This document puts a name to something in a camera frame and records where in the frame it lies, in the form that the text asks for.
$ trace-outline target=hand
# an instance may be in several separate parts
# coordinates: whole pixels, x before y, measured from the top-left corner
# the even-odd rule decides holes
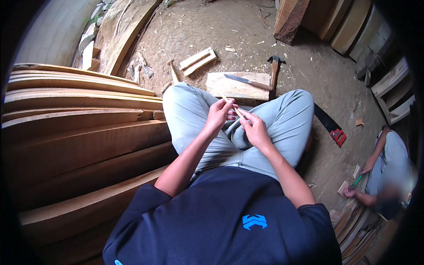
[[[237,114],[232,111],[232,108],[238,108],[237,104],[234,104],[235,99],[229,98],[228,103],[225,103],[224,99],[220,99],[209,108],[208,119],[204,130],[210,133],[214,138],[218,136],[219,131],[224,126],[226,120],[235,120]]]
[[[370,172],[374,168],[374,165],[375,165],[375,162],[376,161],[377,161],[377,159],[374,157],[374,155],[371,155],[367,159],[367,161],[365,162],[365,166],[364,166],[361,174],[365,174],[367,172]]]
[[[346,186],[343,190],[344,194],[346,195],[346,197],[348,198],[352,198],[353,196],[356,195],[356,190],[351,190],[348,186]]]
[[[247,112],[244,109],[238,110],[246,117],[240,118],[240,123],[243,126],[242,129],[246,131],[249,142],[259,150],[267,144],[272,145],[265,122],[254,113]]]

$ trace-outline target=dirt floor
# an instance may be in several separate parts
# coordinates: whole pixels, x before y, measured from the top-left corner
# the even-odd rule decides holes
[[[126,64],[139,51],[154,70],[152,79],[142,77],[141,86],[161,96],[163,86],[172,80],[166,64],[170,58],[177,66],[189,56],[212,47],[218,61],[188,78],[177,69],[181,81],[204,90],[207,73],[247,70],[270,73],[267,59],[272,55],[283,58],[287,64],[279,72],[277,95],[293,89],[309,91],[315,103],[347,135],[342,148],[338,147],[314,117],[312,146],[296,168],[308,184],[316,184],[312,191],[317,202],[328,210],[341,211],[345,200],[337,190],[345,179],[353,182],[356,164],[365,163],[386,121],[371,90],[355,78],[354,61],[301,28],[292,46],[272,37],[277,11],[274,5],[274,0],[217,0],[207,4],[185,0],[169,8],[161,6],[144,35],[135,42],[133,56],[126,58],[119,75],[128,75]],[[236,53],[225,51],[226,45],[236,49]],[[363,126],[355,125],[357,118],[363,119]]]

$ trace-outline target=concrete wall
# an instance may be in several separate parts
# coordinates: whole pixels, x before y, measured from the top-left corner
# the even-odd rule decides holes
[[[29,30],[15,63],[71,66],[96,4],[101,0],[51,0]]]

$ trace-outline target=blue logo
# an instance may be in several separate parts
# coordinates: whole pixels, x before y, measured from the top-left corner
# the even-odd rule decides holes
[[[250,227],[254,225],[262,226],[262,229],[268,226],[268,224],[266,223],[265,216],[263,215],[256,215],[252,217],[248,217],[248,216],[249,215],[245,215],[242,218],[244,229],[250,230]]]

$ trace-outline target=hammer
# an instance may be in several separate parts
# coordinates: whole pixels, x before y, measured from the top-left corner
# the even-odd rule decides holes
[[[280,64],[285,64],[286,62],[276,55],[272,55],[267,61],[272,61],[272,74],[270,86],[275,89],[275,85],[277,83],[278,68],[280,67]]]

